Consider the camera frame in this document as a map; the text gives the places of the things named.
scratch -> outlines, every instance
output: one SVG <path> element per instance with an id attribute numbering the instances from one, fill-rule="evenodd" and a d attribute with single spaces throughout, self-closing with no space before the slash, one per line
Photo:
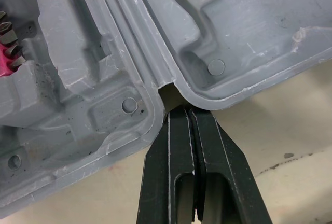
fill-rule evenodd
<path id="1" fill-rule="evenodd" d="M 81 81 L 85 86 L 87 86 L 88 88 L 94 89 L 93 86 L 90 86 L 89 84 L 87 84 L 84 80 Z"/>
<path id="2" fill-rule="evenodd" d="M 317 0 L 315 0 L 316 5 L 318 6 L 319 9 L 322 9 L 322 6 L 318 3 Z"/>
<path id="3" fill-rule="evenodd" d="M 253 52 L 253 54 L 256 54 L 256 51 L 253 49 L 253 47 L 251 47 L 251 45 L 249 43 L 247 43 L 247 45 L 251 49 L 251 51 Z"/>
<path id="4" fill-rule="evenodd" d="M 74 70 L 85 71 L 85 69 L 81 69 L 81 68 L 66 68 L 66 69 L 62 69 L 62 70 L 60 70 L 60 72 L 64 72 L 64 71 L 74 71 Z"/>
<path id="5" fill-rule="evenodd" d="M 76 35 L 77 39 L 79 39 L 81 41 L 85 40 L 81 35 L 79 35 L 78 33 L 76 33 L 74 30 L 72 30 L 72 33 L 74 33 Z"/>
<path id="6" fill-rule="evenodd" d="M 81 77 L 81 78 L 79 78 L 79 79 L 73 81 L 72 83 L 65 83 L 64 86 L 65 86 L 65 88 L 68 89 L 69 87 L 71 87 L 71 86 L 74 85 L 75 83 L 78 83 L 78 82 L 80 82 L 80 81 L 82 81 L 82 80 L 84 80 L 84 77 Z"/>

pink plastic piece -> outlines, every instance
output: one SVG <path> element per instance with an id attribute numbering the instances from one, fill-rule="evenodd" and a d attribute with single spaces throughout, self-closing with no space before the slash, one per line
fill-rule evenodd
<path id="1" fill-rule="evenodd" d="M 8 66 L 14 61 L 5 56 L 6 47 L 0 44 L 0 77 L 14 73 Z"/>

gray plastic tray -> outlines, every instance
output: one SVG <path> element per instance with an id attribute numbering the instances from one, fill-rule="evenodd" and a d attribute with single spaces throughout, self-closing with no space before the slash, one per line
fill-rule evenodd
<path id="1" fill-rule="evenodd" d="M 330 0 L 0 0 L 0 217 L 148 146 L 174 83 L 223 109 L 332 57 Z"/>

beige floor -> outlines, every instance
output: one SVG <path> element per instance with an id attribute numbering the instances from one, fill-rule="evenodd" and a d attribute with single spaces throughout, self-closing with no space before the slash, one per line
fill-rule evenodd
<path id="1" fill-rule="evenodd" d="M 332 221 L 332 61 L 222 111 L 247 156 L 273 223 Z M 178 99 L 168 99 L 168 107 Z M 0 224 L 135 223 L 142 150 Z M 284 163 L 285 153 L 294 156 Z"/>

gray plastic case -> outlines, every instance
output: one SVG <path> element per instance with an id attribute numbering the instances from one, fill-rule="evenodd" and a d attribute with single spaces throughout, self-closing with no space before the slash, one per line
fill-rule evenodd
<path id="1" fill-rule="evenodd" d="M 148 146 L 158 89 L 223 109 L 332 57 L 331 0 L 0 0 L 0 216 Z"/>

